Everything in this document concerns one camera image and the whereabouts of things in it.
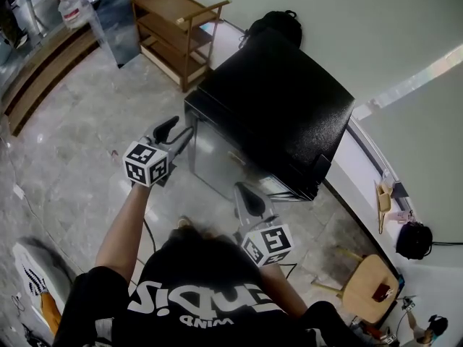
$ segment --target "small wooden item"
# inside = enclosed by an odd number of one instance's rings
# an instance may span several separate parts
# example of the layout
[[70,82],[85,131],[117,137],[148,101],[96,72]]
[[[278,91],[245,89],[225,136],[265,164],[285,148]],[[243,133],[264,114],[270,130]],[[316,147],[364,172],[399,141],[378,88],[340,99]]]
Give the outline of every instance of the small wooden item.
[[[132,0],[141,52],[175,81],[183,92],[209,68],[222,6],[194,0]],[[200,26],[213,22],[210,35]],[[198,49],[209,44],[208,55]]]

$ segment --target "wooden stair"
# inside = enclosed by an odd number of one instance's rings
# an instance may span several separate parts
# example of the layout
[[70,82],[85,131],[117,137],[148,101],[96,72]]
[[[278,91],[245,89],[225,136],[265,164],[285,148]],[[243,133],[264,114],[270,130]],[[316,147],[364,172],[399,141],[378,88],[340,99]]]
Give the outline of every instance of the wooden stair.
[[17,136],[42,100],[71,69],[98,47],[89,25],[63,28],[43,44],[8,87],[2,109]]

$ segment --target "white shoe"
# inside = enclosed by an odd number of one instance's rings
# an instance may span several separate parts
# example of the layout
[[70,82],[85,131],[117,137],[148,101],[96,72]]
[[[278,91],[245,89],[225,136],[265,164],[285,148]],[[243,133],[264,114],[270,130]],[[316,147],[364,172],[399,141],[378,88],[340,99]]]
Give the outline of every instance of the white shoe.
[[33,306],[41,310],[41,293],[49,292],[59,312],[63,314],[71,283],[64,271],[55,266],[50,253],[46,249],[19,241],[13,247],[13,255],[14,264]]
[[21,38],[20,38],[20,41],[19,43],[16,45],[16,49],[19,49],[21,46],[23,46],[26,41],[28,40],[29,36],[27,35],[27,33],[25,33]]

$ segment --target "marble floor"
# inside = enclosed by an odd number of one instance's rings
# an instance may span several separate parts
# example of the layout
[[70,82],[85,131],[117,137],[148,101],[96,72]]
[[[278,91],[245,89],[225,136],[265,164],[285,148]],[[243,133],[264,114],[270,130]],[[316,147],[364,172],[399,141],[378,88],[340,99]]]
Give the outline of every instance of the marble floor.
[[[0,338],[26,346],[20,320],[45,339],[51,338],[30,311],[26,296],[21,298],[25,311],[20,316],[12,304],[12,296],[25,293],[12,257],[16,240],[32,236],[59,254],[75,273],[88,271],[130,190],[122,172],[124,151],[165,116],[179,115],[176,129],[181,129],[183,99],[178,87],[144,56],[119,70],[98,49],[49,94],[18,138],[9,134],[7,119],[1,120]],[[165,242],[180,215],[190,216],[201,228],[236,231],[233,204],[190,174],[186,152],[176,164],[166,187],[155,186],[148,200],[146,220],[156,246]],[[15,184],[27,200],[13,192]],[[375,253],[375,247],[324,186],[314,202],[278,203],[276,209],[289,224],[296,244],[285,259],[298,264],[289,281],[307,304],[328,300],[350,321],[352,315],[342,310],[334,295],[311,287],[310,282],[317,277],[340,287],[347,280],[356,264],[339,256],[336,245],[360,254]],[[144,232],[132,288],[152,253]]]

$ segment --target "black bag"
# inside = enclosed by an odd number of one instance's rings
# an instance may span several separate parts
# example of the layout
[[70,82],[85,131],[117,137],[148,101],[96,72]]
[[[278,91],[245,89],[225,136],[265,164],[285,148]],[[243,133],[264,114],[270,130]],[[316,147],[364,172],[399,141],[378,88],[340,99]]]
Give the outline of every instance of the black bag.
[[256,20],[249,30],[245,31],[239,48],[243,47],[248,40],[252,40],[252,38],[264,31],[267,27],[280,32],[286,39],[299,48],[302,42],[302,28],[301,24],[296,20],[296,17],[297,14],[291,10],[267,13],[260,20]]
[[397,239],[396,252],[409,260],[422,260],[431,253],[433,234],[422,223],[406,223]]

